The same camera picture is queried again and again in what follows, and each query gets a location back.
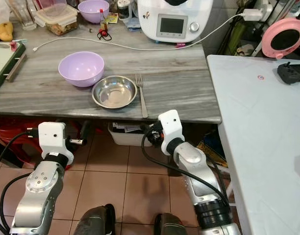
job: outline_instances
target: green cutting board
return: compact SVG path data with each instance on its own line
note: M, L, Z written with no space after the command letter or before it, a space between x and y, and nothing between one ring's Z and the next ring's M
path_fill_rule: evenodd
M9 43L4 42L0 42L0 44L9 45ZM12 71L25 50L26 47L22 43L17 43L16 51L12 51L11 47L0 47L0 86L7 77L5 74L9 74Z

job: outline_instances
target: kitchen counter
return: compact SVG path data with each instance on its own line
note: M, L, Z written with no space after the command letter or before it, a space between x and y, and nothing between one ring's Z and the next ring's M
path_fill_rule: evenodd
M103 77L123 75L134 80L136 73L142 75L148 120L157 119L167 110L177 109L184 122L221 122L201 44L172 51L135 51L70 39L47 44L33 52L34 47L60 37L40 27L21 31L21 26L15 24L14 28L16 39L28 39L28 60L13 83L4 82L0 87L0 115L142 120L139 94L125 108L107 110L94 103L91 87L74 87L60 76L57 67L61 59L77 51L92 51L104 58ZM96 32L99 25L82 24L63 37L97 40L89 28ZM142 32L128 32L122 22L111 24L109 33L112 43L151 49L174 47L157 44Z

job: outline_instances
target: tile floor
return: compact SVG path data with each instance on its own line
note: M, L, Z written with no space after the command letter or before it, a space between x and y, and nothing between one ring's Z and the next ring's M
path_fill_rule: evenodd
M167 162L159 149L148 152ZM0 193L11 179L31 172L26 165L14 169L0 165ZM11 223L25 187L14 183L5 196L4 214ZM116 145L107 134L90 135L88 144L75 153L74 165L65 173L50 235L72 235L78 220L90 208L111 203L116 210L117 234L152 235L155 216L172 212L197 235L197 222L181 177L145 159L140 147Z

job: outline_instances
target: stainless steel bowl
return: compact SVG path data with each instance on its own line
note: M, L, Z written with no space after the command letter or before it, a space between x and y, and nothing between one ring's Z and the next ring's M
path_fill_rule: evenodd
M92 99L107 109L119 109L130 104L137 95L135 83L127 77L109 76L92 88Z

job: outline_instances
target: white basket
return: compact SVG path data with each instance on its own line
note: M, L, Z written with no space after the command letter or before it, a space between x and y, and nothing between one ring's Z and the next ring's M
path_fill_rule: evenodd
M113 140L118 145L133 145L141 146L141 140L144 134L134 134L134 133L117 133L112 131L112 123L109 123L108 130L111 133ZM152 146L152 143L148 139L145 140L145 147Z

